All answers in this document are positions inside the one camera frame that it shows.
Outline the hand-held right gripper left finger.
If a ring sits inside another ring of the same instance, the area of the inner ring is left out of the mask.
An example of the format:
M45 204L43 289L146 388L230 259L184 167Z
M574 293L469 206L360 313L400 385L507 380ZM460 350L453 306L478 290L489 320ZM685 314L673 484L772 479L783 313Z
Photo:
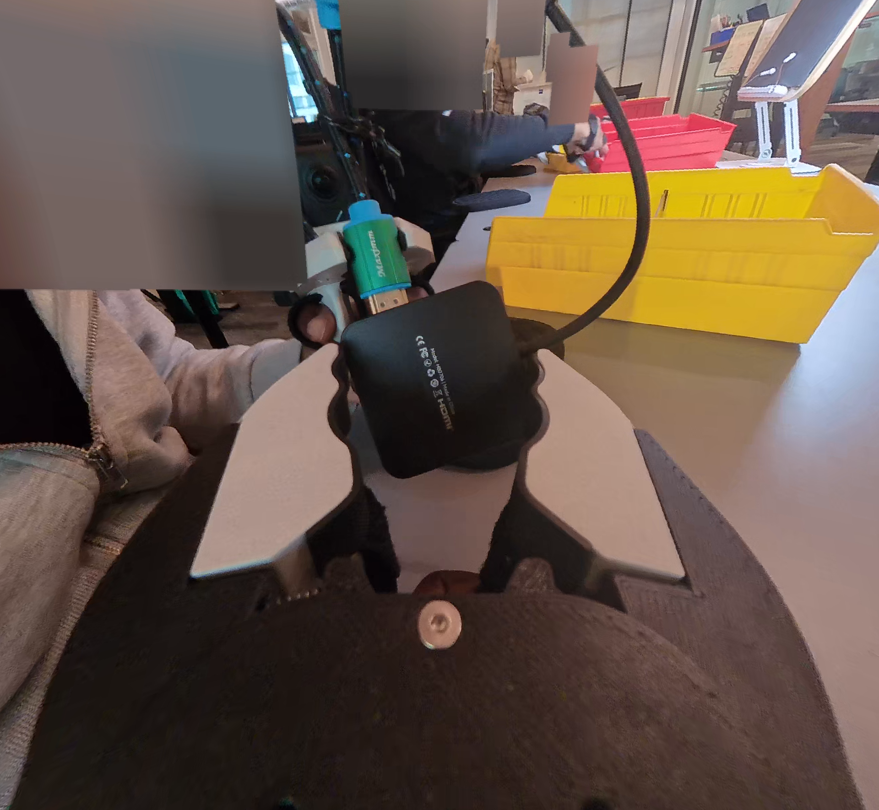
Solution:
M247 410L190 568L197 581L268 569L291 597L316 592L309 538L361 487L348 442L348 381L324 345Z

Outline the yellow plastic bin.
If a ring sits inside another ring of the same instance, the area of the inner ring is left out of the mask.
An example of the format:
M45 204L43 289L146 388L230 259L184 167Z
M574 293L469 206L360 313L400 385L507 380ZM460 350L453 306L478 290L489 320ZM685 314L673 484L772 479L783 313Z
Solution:
M878 242L873 189L841 167L654 171L650 240L604 318L805 344ZM628 261L629 173L562 175L543 216L492 222L486 279L506 305L578 316Z

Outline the black panel on wooden board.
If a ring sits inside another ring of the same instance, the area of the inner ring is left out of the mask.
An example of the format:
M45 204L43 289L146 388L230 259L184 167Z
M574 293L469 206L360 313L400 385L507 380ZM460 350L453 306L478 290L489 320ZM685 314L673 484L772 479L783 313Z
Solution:
M785 103L821 77L876 0L800 0L738 91L747 103Z

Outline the person's left forearm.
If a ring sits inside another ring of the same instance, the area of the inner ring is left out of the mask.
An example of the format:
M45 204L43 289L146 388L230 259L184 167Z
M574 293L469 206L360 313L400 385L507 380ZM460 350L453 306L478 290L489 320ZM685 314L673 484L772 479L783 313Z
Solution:
M252 346L198 349L141 292L98 292L109 315L146 356L170 395L170 427L190 453L204 449L274 383L300 364L304 348L294 339Z

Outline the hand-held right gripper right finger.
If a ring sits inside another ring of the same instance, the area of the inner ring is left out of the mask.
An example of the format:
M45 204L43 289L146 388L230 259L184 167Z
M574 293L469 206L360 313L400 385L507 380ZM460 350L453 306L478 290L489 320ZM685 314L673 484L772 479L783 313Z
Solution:
M561 358L535 357L543 421L516 483L562 533L563 558L552 555L560 588L599 589L612 574L682 582L686 570L631 421Z

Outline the white panel stand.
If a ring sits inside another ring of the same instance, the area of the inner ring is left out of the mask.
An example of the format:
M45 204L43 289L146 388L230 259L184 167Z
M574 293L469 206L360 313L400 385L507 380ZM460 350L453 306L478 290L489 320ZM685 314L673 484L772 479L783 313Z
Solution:
M795 176L813 176L819 167L802 161L800 120L797 91L782 84L765 87L743 87L738 91L738 101L753 105L757 125L758 156L743 167L787 168ZM773 157L770 108L779 103L782 106L785 157Z

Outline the person's left hand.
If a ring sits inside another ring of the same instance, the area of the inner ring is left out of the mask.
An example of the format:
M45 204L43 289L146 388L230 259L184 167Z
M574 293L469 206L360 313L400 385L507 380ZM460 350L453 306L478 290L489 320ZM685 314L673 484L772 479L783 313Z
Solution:
M314 348L333 342L336 336L335 316L322 302L304 305L296 316L295 324L303 343Z

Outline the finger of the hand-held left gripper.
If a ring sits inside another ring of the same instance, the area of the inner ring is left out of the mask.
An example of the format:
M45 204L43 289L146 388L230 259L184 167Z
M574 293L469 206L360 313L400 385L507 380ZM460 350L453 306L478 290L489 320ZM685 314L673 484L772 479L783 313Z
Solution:
M422 227L395 217L403 258L410 273L421 273L435 263L431 235Z
M315 236L305 244L306 279L297 287L297 295L306 296L338 288L348 272L343 228L315 228Z

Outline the green blue HDMI plug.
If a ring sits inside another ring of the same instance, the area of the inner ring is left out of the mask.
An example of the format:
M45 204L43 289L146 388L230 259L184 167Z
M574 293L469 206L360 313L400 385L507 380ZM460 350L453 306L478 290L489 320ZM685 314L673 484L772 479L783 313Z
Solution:
M351 204L348 216L342 240L357 295L368 314L407 304L412 280L393 217L375 200Z

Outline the black square adapter hub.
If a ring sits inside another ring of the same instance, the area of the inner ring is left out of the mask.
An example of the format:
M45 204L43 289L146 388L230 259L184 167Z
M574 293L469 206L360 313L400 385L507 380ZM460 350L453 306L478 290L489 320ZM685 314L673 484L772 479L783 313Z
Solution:
M520 354L499 292L484 281L357 321L340 343L393 477L515 464L541 429L536 361Z

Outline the person's grey zip hoodie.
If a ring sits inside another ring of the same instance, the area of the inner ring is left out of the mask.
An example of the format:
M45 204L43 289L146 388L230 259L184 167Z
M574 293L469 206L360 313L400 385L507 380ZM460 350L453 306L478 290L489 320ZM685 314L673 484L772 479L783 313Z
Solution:
M101 504L163 489L193 454L95 293L2 290L2 706L52 644Z

